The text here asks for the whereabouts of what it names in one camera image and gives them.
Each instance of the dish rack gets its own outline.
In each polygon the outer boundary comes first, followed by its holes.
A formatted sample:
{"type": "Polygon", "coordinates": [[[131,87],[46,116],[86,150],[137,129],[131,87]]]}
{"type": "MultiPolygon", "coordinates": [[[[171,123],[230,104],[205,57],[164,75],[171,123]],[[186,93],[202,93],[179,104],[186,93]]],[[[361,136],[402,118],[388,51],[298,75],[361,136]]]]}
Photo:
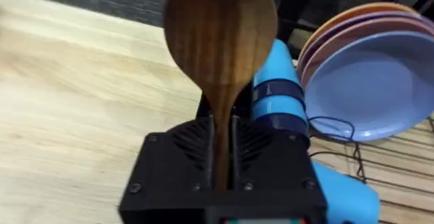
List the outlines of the dish rack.
{"type": "Polygon", "coordinates": [[[400,214],[415,220],[434,219],[432,152],[432,117],[403,134],[368,143],[337,141],[313,132],[309,150],[312,160],[375,189],[382,204],[379,223],[388,224],[401,223],[400,214]]]}

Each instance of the wooden countertop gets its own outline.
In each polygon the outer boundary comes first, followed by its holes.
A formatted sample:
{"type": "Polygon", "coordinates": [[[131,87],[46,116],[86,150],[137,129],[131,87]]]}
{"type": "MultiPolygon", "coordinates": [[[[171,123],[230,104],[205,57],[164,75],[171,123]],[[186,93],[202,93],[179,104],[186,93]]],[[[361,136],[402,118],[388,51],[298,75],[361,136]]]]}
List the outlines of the wooden countertop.
{"type": "MultiPolygon", "coordinates": [[[[144,135],[194,118],[199,97],[161,28],[49,1],[0,0],[0,223],[119,224],[117,205],[144,135]]],[[[312,144],[312,152],[352,150],[312,144]]],[[[423,173],[366,162],[372,178],[425,190],[370,181],[388,201],[382,219],[434,223],[429,122],[373,145],[362,146],[365,159],[423,173]]],[[[351,160],[316,159],[354,174],[351,160]]]]}

